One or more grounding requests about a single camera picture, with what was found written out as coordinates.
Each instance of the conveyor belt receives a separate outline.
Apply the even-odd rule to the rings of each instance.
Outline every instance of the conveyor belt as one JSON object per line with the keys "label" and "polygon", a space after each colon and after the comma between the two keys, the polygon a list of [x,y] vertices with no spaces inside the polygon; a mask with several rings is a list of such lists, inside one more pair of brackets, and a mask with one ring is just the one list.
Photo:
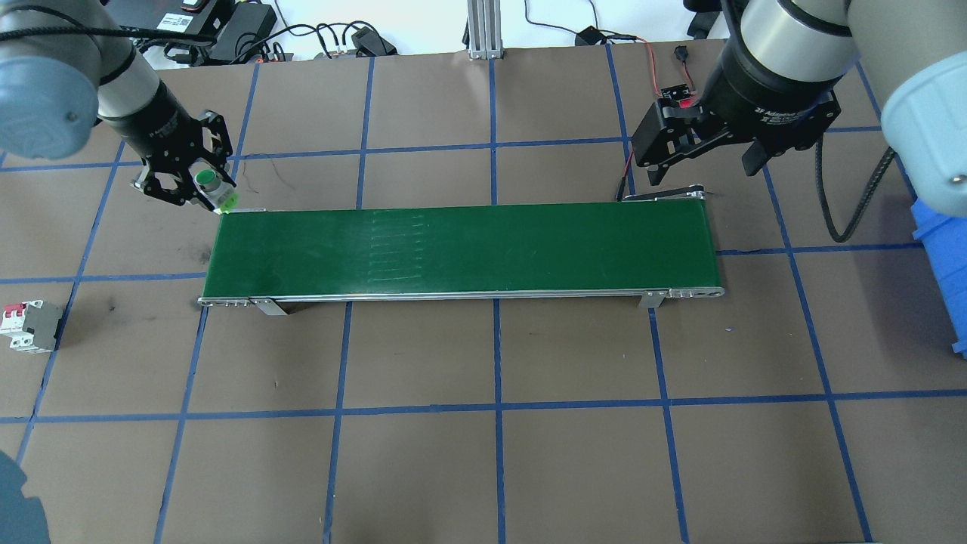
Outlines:
{"label": "conveyor belt", "polygon": [[231,213],[205,305],[723,293],[705,201]]}

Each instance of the robotic arm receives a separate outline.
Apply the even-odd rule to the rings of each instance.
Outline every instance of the robotic arm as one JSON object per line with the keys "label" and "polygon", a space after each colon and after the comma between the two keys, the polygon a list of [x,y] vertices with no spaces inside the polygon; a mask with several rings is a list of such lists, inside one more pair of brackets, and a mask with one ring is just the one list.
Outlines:
{"label": "robotic arm", "polygon": [[[235,186],[225,171],[232,145],[224,119],[208,110],[190,117],[128,38],[31,32],[49,27],[120,31],[98,0],[0,0],[0,33],[13,32],[0,41],[0,148],[67,157],[87,143],[100,118],[141,156],[136,189],[216,211],[227,199],[224,188]],[[214,180],[204,187],[193,180],[198,161],[227,184],[218,198],[209,189]],[[158,174],[170,175],[175,187],[163,186]]]}
{"label": "robotic arm", "polygon": [[720,4],[732,38],[701,99],[658,99],[632,137],[652,185],[726,143],[751,144],[747,175],[808,149],[839,115],[833,86],[862,53],[884,137],[918,196],[967,217],[967,2],[750,0],[742,13],[735,0]]}

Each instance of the black cord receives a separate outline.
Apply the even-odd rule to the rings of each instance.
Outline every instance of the black cord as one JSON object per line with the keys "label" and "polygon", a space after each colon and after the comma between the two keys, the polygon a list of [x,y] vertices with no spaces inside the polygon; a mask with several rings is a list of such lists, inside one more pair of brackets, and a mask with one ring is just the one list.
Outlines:
{"label": "black cord", "polygon": [[893,162],[895,156],[896,152],[892,147],[888,147],[886,152],[883,153],[883,158],[880,159],[880,163],[873,170],[873,173],[869,175],[869,181],[866,182],[866,187],[863,189],[863,196],[860,197],[860,203],[857,204],[852,219],[849,220],[846,230],[840,234],[833,224],[830,203],[826,200],[826,188],[823,183],[823,137],[820,136],[816,140],[816,192],[819,194],[819,207],[823,210],[823,220],[826,222],[826,230],[830,232],[830,236],[837,244],[842,244],[853,237],[853,232],[856,231],[856,227],[860,224],[860,219],[869,206],[869,201],[873,198],[873,193],[879,187],[880,181],[883,180],[883,176],[887,173],[887,168],[890,167],[890,163]]}
{"label": "black cord", "polygon": [[232,62],[230,62],[228,64],[237,64],[239,62],[242,62],[253,51],[262,48],[262,46],[264,46],[270,40],[274,40],[275,38],[278,38],[282,34],[285,34],[286,32],[289,32],[290,30],[292,30],[294,28],[307,28],[310,31],[310,32],[306,32],[305,34],[296,34],[295,36],[308,36],[310,34],[315,34],[316,37],[319,39],[319,43],[322,45],[323,51],[326,52],[326,56],[329,56],[329,58],[333,58],[332,56],[330,56],[329,50],[326,48],[325,41],[322,39],[322,33],[319,32],[319,29],[316,28],[316,27],[314,27],[314,26],[312,26],[312,25],[310,25],[310,24],[301,24],[301,23],[299,23],[299,24],[293,24],[293,25],[290,25],[290,26],[286,26],[285,28],[283,28],[283,29],[281,29],[281,30],[279,30],[277,32],[274,32],[273,34],[270,34],[269,36],[267,36],[267,37],[265,37],[265,38],[263,38],[261,40],[258,40],[258,41],[251,41],[251,40],[249,40],[248,42],[243,42],[240,45],[237,45],[237,46],[248,45],[249,48],[246,49],[245,51],[243,51],[242,53],[240,53],[238,56],[236,56],[235,59],[232,60]]}
{"label": "black cord", "polygon": [[367,23],[364,20],[354,20],[353,22],[338,22],[336,24],[344,24],[346,26],[345,28],[342,29],[342,44],[343,45],[346,45],[346,32],[349,32],[349,29],[350,28],[355,28],[355,29],[358,30],[359,29],[359,26],[358,25],[361,25],[361,24],[363,26],[368,26],[373,32],[375,32],[377,38],[379,38],[380,40],[383,39],[383,37],[379,35],[379,31],[376,30],[376,27],[373,26],[373,25],[371,25],[371,24],[369,24],[369,23]]}
{"label": "black cord", "polygon": [[272,44],[272,54],[276,56],[276,61],[278,62],[285,62],[288,60],[285,58],[285,49],[282,48],[282,44],[279,42]]}
{"label": "black cord", "polygon": [[536,21],[531,20],[531,16],[529,14],[529,11],[530,11],[530,6],[527,4],[527,0],[524,0],[524,20],[526,20],[527,22],[529,22],[529,23],[531,23],[531,24],[533,24],[535,26],[546,26],[547,28],[556,28],[558,30],[563,30],[565,32],[570,32],[570,33],[574,34],[575,36],[577,36],[577,33],[574,32],[573,30],[571,30],[570,28],[565,28],[563,26],[558,26],[556,24],[550,24],[550,23],[546,23],[546,22],[536,22]]}
{"label": "black cord", "polygon": [[595,0],[588,0],[588,4],[591,4],[591,13],[595,15],[595,28],[598,28],[598,6],[595,6]]}
{"label": "black cord", "polygon": [[629,42],[637,42],[638,40],[640,40],[640,38],[638,38],[633,34],[622,34],[620,32],[615,32],[613,30],[606,30],[603,28],[599,28],[598,31],[601,32],[602,34],[607,33],[608,40],[626,40]]}
{"label": "black cord", "polygon": [[[285,14],[282,12],[282,8],[278,6],[278,2],[276,0],[272,0],[272,3],[276,6],[276,13],[278,14],[278,18],[282,19],[282,26],[288,28],[289,21],[285,20]],[[300,34],[296,34],[291,30],[289,31],[289,34],[291,34],[292,36],[301,36]]]}
{"label": "black cord", "polygon": [[201,34],[182,34],[168,30],[145,30],[139,28],[89,28],[86,26],[38,26],[34,28],[20,28],[0,32],[0,42],[31,38],[34,36],[107,36],[109,38],[149,38],[168,40],[187,40],[190,42],[204,42],[214,44],[215,38]]}
{"label": "black cord", "polygon": [[324,23],[324,22],[320,22],[319,24],[315,25],[315,29],[316,30],[321,30],[323,28],[328,28],[329,31],[333,33],[333,44],[336,45],[336,46],[338,46],[339,45],[339,37],[336,35],[336,29],[333,28],[333,25],[327,24],[327,23]]}

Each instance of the small bottle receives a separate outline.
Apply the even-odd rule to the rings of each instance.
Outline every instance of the small bottle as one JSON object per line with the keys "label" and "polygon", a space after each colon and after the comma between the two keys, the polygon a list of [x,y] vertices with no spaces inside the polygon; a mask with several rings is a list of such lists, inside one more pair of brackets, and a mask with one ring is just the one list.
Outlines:
{"label": "small bottle", "polygon": [[235,193],[235,188],[230,184],[221,183],[214,170],[201,170],[195,174],[194,182],[215,206],[215,213],[227,213],[238,204],[239,196]]}

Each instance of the circuit breaker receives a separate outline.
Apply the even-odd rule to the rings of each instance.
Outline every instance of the circuit breaker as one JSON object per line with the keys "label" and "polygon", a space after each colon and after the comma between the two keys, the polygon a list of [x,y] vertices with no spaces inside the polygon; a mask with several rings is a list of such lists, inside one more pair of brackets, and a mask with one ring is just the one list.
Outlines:
{"label": "circuit breaker", "polygon": [[10,348],[28,353],[48,353],[57,346],[57,325],[63,311],[43,300],[8,304],[3,308],[0,334],[12,338]]}

